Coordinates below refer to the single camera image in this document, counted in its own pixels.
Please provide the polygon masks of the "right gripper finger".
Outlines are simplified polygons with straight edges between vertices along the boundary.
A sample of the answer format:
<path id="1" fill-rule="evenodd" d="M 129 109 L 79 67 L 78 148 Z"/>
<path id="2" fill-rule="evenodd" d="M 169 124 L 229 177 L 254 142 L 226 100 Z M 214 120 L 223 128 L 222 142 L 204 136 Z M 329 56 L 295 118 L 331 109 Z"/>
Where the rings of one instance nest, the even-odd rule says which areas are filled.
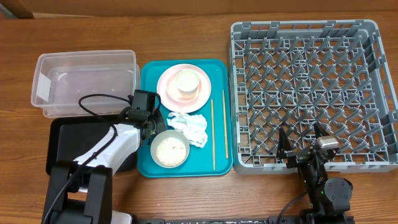
<path id="1" fill-rule="evenodd" d="M 315 137 L 317 139 L 320 137 L 325 137 L 330 135 L 330 133 L 327 132 L 319 122 L 314 123 L 313 128 L 315 132 Z"/>
<path id="2" fill-rule="evenodd" d="M 277 152 L 292 151 L 292 146 L 283 128 L 279 128 L 279 142 Z"/>

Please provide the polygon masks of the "grey bowl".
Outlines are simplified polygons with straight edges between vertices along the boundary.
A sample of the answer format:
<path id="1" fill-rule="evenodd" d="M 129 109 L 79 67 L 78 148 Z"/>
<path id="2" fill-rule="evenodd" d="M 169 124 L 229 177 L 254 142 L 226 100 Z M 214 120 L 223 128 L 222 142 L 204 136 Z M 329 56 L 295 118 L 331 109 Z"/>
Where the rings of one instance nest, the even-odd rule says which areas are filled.
<path id="1" fill-rule="evenodd" d="M 165 167 L 165 166 L 161 165 L 161 164 L 159 163 L 158 158 L 156 158 L 155 151 L 156 151 L 157 146 L 159 145 L 159 143 L 160 143 L 162 140 L 167 139 L 167 138 L 175 138 L 175 139 L 178 139 L 178 140 L 182 141 L 182 142 L 184 143 L 185 147 L 187 148 L 187 157 L 186 157 L 186 159 L 181 163 L 181 165 L 182 165 L 182 164 L 187 160 L 187 158 L 188 158 L 188 155 L 189 155 L 189 152 L 190 152 L 190 144 L 189 144 L 188 139 L 187 139 L 182 133 L 180 133 L 180 132 L 178 132 L 178 131 L 176 131 L 176 130 L 166 130 L 166 131 L 161 132 L 160 134 L 156 135 L 156 137 L 153 139 L 152 144 L 151 144 L 151 146 L 150 146 L 150 154 L 151 154 L 153 160 L 155 161 L 155 163 L 158 164 L 158 165 L 161 166 L 161 167 L 164 167 L 164 168 L 175 168 L 175 167 Z"/>

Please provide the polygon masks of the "white rice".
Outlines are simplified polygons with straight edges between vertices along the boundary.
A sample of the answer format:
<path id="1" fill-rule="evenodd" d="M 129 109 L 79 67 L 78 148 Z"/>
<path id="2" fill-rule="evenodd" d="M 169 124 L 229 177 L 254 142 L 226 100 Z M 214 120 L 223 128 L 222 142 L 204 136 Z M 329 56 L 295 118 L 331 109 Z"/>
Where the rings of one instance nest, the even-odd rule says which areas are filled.
<path id="1" fill-rule="evenodd" d="M 184 143 L 175 138 L 162 140 L 155 151 L 159 163 L 165 167 L 179 166 L 187 157 Z"/>

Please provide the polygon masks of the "white napkin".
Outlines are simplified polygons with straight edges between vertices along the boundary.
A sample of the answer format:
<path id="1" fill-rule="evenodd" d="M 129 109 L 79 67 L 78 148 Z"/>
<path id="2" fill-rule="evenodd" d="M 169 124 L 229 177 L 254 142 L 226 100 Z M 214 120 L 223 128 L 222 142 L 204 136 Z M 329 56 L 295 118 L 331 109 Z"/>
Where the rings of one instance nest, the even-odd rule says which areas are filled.
<path id="1" fill-rule="evenodd" d="M 202 114 L 189 115 L 170 112 L 167 117 L 167 124 L 174 130 L 181 132 L 193 146 L 204 148 L 208 141 L 206 133 L 208 123 Z"/>

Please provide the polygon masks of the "white cup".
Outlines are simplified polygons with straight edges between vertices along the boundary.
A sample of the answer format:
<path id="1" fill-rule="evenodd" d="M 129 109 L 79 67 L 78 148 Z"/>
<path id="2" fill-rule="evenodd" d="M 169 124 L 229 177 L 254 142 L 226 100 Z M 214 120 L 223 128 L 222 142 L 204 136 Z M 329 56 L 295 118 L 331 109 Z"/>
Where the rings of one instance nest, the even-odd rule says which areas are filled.
<path id="1" fill-rule="evenodd" d="M 181 70 L 175 78 L 178 92 L 183 98 L 192 98 L 200 84 L 200 79 L 193 70 Z"/>

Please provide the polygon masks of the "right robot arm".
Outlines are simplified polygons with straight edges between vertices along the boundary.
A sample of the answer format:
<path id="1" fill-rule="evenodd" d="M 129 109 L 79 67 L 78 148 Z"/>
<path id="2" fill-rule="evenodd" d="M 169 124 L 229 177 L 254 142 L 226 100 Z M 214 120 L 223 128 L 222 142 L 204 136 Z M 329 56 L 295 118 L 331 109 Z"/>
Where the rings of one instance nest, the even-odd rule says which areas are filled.
<path id="1" fill-rule="evenodd" d="M 296 201 L 308 195 L 311 207 L 303 209 L 295 223 L 353 223 L 347 217 L 353 193 L 352 183 L 344 178 L 329 178 L 325 163 L 333 159 L 339 150 L 336 138 L 314 124 L 315 143 L 307 150 L 294 152 L 283 128 L 279 129 L 277 158 L 285 159 L 288 169 L 296 168 L 306 191 L 289 202 L 279 213 L 277 223 L 282 221 L 285 211 Z"/>

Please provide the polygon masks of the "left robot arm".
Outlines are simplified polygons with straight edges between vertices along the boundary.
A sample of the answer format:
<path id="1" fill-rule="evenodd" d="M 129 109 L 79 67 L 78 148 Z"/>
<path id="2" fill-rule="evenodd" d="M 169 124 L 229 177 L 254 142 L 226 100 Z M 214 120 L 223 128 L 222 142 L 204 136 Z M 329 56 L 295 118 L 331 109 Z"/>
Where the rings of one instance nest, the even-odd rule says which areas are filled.
<path id="1" fill-rule="evenodd" d="M 144 142 L 165 131 L 156 92 L 135 90 L 115 121 L 84 107 L 109 125 L 89 151 L 51 170 L 42 223 L 137 223 L 135 215 L 112 209 L 113 175 Z"/>

